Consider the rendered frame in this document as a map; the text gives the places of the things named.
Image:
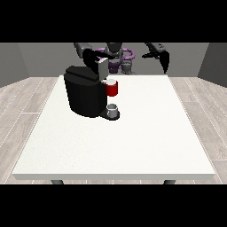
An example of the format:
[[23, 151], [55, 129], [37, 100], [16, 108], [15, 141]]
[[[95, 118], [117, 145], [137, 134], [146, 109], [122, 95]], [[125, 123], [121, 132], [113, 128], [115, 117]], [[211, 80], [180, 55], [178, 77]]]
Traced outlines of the pale grey machine lid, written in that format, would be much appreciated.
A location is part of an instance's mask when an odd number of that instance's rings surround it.
[[108, 76], [108, 58], [102, 58], [98, 62], [99, 80], [103, 81]]

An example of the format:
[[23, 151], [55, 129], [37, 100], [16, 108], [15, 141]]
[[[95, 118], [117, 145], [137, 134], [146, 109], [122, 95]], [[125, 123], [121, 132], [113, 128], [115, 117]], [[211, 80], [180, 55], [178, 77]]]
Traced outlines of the red pod holder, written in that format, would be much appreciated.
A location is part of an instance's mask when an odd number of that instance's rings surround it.
[[114, 97], [118, 94], [118, 82], [116, 80], [106, 81], [106, 95]]

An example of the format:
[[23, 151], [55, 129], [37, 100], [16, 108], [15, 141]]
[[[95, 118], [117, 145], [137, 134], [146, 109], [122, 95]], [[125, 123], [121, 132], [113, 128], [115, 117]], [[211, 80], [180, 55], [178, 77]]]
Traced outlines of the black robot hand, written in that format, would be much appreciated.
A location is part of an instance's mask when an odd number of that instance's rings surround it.
[[148, 59], [148, 58], [155, 58], [160, 61], [160, 64], [163, 69], [163, 73], [165, 74], [168, 71], [168, 66], [170, 62], [170, 55], [167, 51], [162, 51], [162, 52], [149, 52], [146, 53], [142, 56], [143, 59]]
[[104, 53], [100, 51], [93, 51], [91, 49], [85, 49], [82, 53], [84, 64], [89, 67], [95, 74], [98, 74], [99, 57], [103, 58]]

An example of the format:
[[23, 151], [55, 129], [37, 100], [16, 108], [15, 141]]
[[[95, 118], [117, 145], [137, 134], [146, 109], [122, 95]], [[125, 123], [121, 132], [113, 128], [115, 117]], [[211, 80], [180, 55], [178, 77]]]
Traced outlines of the small grey cup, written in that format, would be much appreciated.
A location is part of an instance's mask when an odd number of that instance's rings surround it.
[[106, 110], [107, 110], [107, 116], [110, 118], [114, 118], [118, 114], [118, 107], [116, 104], [109, 104], [106, 107]]

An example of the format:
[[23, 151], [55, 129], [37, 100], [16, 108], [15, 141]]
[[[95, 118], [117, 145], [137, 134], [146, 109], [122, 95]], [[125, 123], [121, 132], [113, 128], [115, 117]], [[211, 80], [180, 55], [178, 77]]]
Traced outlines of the black coffee machine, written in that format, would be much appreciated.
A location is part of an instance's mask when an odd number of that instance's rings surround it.
[[103, 117], [109, 121], [120, 118], [119, 110], [116, 117], [107, 116], [107, 79], [100, 81], [99, 75], [89, 67], [70, 66], [64, 74], [64, 81], [70, 108], [76, 114], [90, 118]]

